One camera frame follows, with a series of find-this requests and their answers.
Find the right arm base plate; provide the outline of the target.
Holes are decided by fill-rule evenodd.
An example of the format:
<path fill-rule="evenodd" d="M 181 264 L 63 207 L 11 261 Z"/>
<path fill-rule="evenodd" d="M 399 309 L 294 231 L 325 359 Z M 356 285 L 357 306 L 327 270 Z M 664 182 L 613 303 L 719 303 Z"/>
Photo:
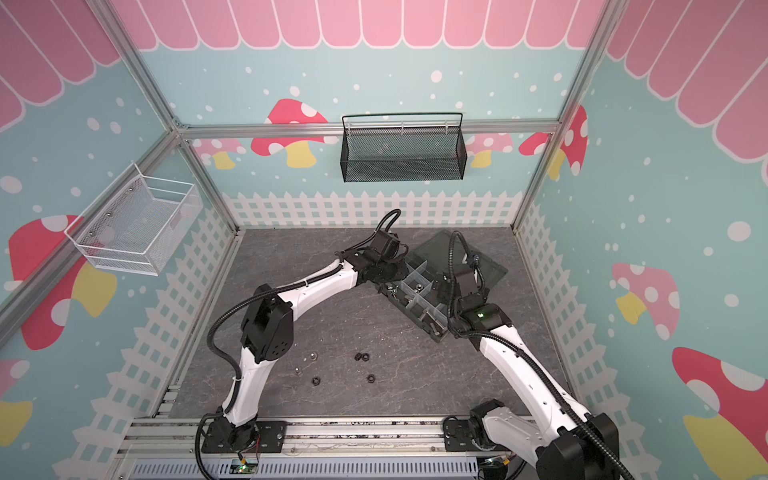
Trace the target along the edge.
<path fill-rule="evenodd" d="M 492 452 L 498 450 L 495 444 L 483 436 L 477 423 L 469 417 L 447 416 L 442 420 L 441 429 L 444 448 L 448 452 Z"/>

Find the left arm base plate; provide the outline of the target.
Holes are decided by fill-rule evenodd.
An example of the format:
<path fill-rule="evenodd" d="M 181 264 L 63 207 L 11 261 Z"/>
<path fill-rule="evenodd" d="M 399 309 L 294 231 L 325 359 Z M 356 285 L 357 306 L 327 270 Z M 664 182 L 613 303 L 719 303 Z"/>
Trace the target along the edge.
<path fill-rule="evenodd" d="M 202 452 L 280 453 L 286 439 L 285 421 L 252 420 L 233 427 L 226 418 L 217 418 L 204 429 Z"/>

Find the silver washers cluster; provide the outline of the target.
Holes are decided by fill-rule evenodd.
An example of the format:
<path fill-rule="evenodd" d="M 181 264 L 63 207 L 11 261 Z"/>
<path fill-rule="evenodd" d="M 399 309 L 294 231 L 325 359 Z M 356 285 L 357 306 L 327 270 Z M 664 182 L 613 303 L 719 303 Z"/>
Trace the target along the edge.
<path fill-rule="evenodd" d="M 293 368 L 293 372 L 296 376 L 311 375 L 318 362 L 318 356 L 315 352 L 310 352 L 308 355 L 302 357 Z"/>

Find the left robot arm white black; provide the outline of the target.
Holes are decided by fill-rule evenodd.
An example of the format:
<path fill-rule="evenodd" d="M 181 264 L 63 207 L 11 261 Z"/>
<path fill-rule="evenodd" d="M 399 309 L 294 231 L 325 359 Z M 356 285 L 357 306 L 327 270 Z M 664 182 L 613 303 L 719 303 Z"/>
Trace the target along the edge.
<path fill-rule="evenodd" d="M 222 405 L 201 420 L 200 431 L 208 439 L 235 452 L 256 445 L 261 395 L 274 364 L 293 346 L 294 322 L 303 314 L 359 285 L 386 285 L 406 276 L 408 247 L 391 231 L 400 215 L 398 208 L 387 212 L 372 234 L 338 251 L 335 260 L 316 273 L 280 287 L 259 286 L 251 297 L 231 307 L 209 327 L 207 348 L 233 368 L 234 376 Z M 241 310 L 245 314 L 240 326 L 240 358 L 236 360 L 216 345 L 215 336 Z"/>

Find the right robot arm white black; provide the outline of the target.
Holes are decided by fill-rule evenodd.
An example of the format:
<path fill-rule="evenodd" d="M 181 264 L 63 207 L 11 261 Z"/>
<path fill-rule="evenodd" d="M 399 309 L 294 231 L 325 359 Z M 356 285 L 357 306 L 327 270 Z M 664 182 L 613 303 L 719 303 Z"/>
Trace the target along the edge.
<path fill-rule="evenodd" d="M 488 302 L 478 267 L 450 265 L 442 285 L 450 332 L 469 340 L 501 372 L 532 416 L 524 421 L 500 402 L 486 402 L 471 415 L 479 444 L 510 450 L 541 479 L 632 478 L 620 459 L 616 424 L 592 413 L 546 371 L 506 313 Z"/>

